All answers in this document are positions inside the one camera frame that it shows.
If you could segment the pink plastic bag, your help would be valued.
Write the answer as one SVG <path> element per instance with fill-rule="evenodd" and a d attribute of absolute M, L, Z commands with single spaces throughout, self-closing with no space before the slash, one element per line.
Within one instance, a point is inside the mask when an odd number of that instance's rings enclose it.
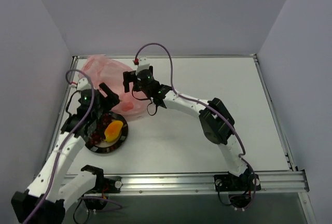
<path fill-rule="evenodd" d="M 145 111 L 147 102 L 139 100 L 144 96 L 142 92 L 137 93 L 136 97 L 124 92 L 123 72 L 131 71 L 131 67 L 105 55 L 95 54 L 88 57 L 80 70 L 91 78 L 96 89 L 99 89 L 99 84 L 104 82 L 113 92 L 119 95 L 120 103 L 112 108 L 113 112 L 129 117 L 140 115 Z M 131 111 L 122 111 L 121 107 L 124 102 L 132 102 L 134 108 Z"/>

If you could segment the orange yellow fake mango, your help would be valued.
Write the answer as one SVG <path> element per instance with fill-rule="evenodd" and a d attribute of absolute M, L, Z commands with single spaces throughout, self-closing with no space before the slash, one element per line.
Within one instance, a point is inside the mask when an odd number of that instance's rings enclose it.
<path fill-rule="evenodd" d="M 120 120 L 112 121 L 104 131 L 105 139 L 107 143 L 114 142 L 120 135 L 121 129 L 123 127 L 123 122 Z"/>

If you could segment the dark red fake grapes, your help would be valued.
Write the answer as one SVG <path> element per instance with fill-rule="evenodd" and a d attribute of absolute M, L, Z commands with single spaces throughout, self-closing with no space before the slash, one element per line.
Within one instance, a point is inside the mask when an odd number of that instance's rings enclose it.
<path fill-rule="evenodd" d="M 96 130 L 90 135 L 89 142 L 91 145 L 98 145 L 105 140 L 105 130 L 111 123 L 110 114 L 104 114 L 97 122 Z"/>

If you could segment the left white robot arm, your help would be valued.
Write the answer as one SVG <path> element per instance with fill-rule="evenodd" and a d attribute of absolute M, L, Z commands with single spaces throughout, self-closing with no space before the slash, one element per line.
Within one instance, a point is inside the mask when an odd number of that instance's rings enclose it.
<path fill-rule="evenodd" d="M 101 168 L 85 165 L 73 180 L 63 179 L 78 153 L 98 130 L 104 114 L 120 102 L 106 84 L 99 89 L 78 83 L 79 107 L 62 125 L 58 140 L 43 168 L 24 192 L 15 192 L 11 204 L 19 223 L 61 223 L 66 211 L 88 191 L 100 192 L 109 183 Z"/>

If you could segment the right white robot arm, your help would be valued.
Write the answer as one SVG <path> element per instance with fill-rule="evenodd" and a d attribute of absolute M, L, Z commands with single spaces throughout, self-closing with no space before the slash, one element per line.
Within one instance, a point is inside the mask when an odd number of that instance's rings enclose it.
<path fill-rule="evenodd" d="M 228 168 L 224 182 L 226 190 L 260 190 L 259 179 L 244 158 L 246 151 L 234 128 L 235 121 L 220 99 L 206 101 L 181 94 L 173 85 L 157 81 L 152 66 L 124 72 L 123 86 L 125 92 L 143 92 L 156 107 L 177 110 L 200 121 L 204 136 L 219 147 L 225 159 Z"/>

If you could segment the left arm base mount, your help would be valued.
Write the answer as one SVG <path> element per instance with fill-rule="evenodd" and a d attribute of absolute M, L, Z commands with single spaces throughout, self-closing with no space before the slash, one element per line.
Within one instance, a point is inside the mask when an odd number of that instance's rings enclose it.
<path fill-rule="evenodd" d="M 112 176 L 110 178 L 97 176 L 92 187 L 86 190 L 81 197 L 85 207 L 93 212 L 116 211 L 122 209 L 122 205 L 109 199 L 109 194 L 121 192 L 122 178 Z"/>

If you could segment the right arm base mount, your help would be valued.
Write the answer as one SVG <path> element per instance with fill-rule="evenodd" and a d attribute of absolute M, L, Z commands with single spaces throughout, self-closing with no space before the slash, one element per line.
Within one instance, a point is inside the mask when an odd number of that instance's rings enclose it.
<path fill-rule="evenodd" d="M 251 205 L 256 192 L 261 190 L 259 176 L 253 173 L 236 177 L 232 174 L 214 175 L 214 185 L 220 203 L 245 211 Z"/>

